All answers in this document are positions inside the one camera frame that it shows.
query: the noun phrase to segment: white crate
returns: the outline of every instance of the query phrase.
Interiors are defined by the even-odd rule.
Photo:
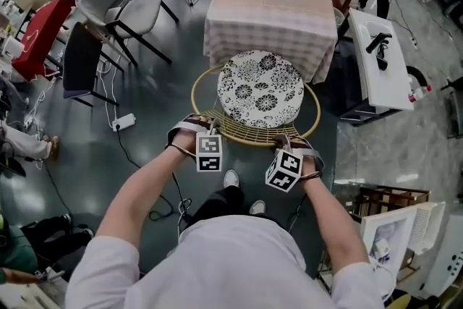
[[[436,242],[446,203],[425,202],[417,205],[408,248],[417,255],[430,250]]]

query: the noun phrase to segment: brown shoe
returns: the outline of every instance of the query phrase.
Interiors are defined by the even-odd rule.
[[[50,156],[48,158],[52,161],[56,161],[58,159],[58,152],[59,152],[59,139],[58,137],[52,137]]]

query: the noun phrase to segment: red table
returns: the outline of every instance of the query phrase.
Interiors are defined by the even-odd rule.
[[[45,76],[53,72],[45,68],[44,63],[72,7],[75,7],[75,0],[53,0],[39,9],[30,21],[21,40],[24,51],[12,62],[14,69],[27,81],[31,81],[36,75]]]

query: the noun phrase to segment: power strip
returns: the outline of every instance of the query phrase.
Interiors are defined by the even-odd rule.
[[[134,114],[128,114],[124,117],[119,117],[118,119],[113,121],[113,131],[117,132],[116,126],[119,125],[119,131],[126,129],[135,125],[136,118]]]

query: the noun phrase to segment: gray chair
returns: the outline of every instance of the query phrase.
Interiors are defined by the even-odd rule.
[[[79,0],[78,8],[95,26],[107,30],[114,36],[130,61],[138,66],[133,55],[124,44],[125,39],[135,38],[167,63],[172,61],[162,54],[143,35],[149,33],[158,19],[159,9],[163,7],[178,22],[179,19],[162,0]]]

